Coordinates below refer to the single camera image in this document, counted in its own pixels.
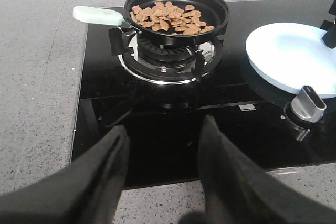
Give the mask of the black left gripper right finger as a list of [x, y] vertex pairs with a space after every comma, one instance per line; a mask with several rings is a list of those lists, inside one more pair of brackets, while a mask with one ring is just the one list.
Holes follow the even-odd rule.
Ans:
[[199, 137], [198, 172], [206, 210], [184, 214], [179, 223], [335, 223], [335, 210], [267, 174], [210, 115]]

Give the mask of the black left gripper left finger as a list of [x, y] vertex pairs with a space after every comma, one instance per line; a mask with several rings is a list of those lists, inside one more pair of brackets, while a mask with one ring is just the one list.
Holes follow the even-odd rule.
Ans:
[[130, 139], [112, 128], [64, 169], [1, 196], [1, 223], [112, 223], [128, 169]]

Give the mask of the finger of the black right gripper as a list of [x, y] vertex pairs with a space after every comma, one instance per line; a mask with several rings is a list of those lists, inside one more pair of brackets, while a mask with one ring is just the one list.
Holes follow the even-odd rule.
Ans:
[[322, 37], [322, 41], [329, 48], [333, 49], [336, 47], [336, 27], [335, 26], [332, 26], [327, 30], [327, 32]]

